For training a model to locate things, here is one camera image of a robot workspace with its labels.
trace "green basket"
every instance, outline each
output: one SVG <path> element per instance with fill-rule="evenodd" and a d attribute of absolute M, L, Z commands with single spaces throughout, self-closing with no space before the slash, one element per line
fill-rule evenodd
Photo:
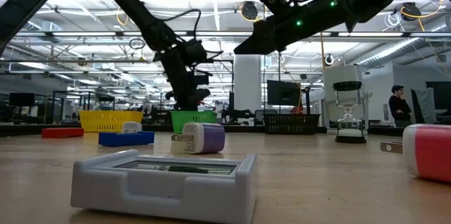
<path fill-rule="evenodd" d="M 213 111 L 171 111 L 174 133 L 182 133 L 186 123 L 217 123 L 218 118 Z"/>

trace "table surface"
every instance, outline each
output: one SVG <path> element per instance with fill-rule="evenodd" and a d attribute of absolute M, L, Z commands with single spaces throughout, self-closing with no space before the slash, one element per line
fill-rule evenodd
<path fill-rule="evenodd" d="M 451 185 L 406 174 L 402 157 L 383 153 L 381 141 L 336 144 L 332 135 L 228 134 L 221 154 L 257 154 L 258 196 L 252 223 L 450 223 Z M 143 154 L 168 156 L 170 134 L 158 132 Z M 97 136 L 0 138 L 0 223 L 196 223 L 87 211 L 70 206 L 72 165 L 128 148 L 97 145 Z"/>

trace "white column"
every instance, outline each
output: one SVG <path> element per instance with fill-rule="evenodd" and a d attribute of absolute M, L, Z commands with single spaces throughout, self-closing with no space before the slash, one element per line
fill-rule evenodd
<path fill-rule="evenodd" d="M 235 109 L 261 109 L 261 59 L 260 55 L 235 55 Z"/>

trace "blue box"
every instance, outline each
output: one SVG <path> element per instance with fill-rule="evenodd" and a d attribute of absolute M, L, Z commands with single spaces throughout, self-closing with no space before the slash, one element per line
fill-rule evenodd
<path fill-rule="evenodd" d="M 153 144 L 155 141 L 154 132 L 138 133 L 113 133 L 100 132 L 99 145 L 105 147 L 127 147 Z"/>

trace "red block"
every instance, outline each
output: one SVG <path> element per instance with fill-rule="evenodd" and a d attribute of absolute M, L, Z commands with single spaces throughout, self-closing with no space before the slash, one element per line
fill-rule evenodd
<path fill-rule="evenodd" d="M 85 133 L 82 128 L 47 128 L 42 129 L 42 138 L 81 137 Z"/>

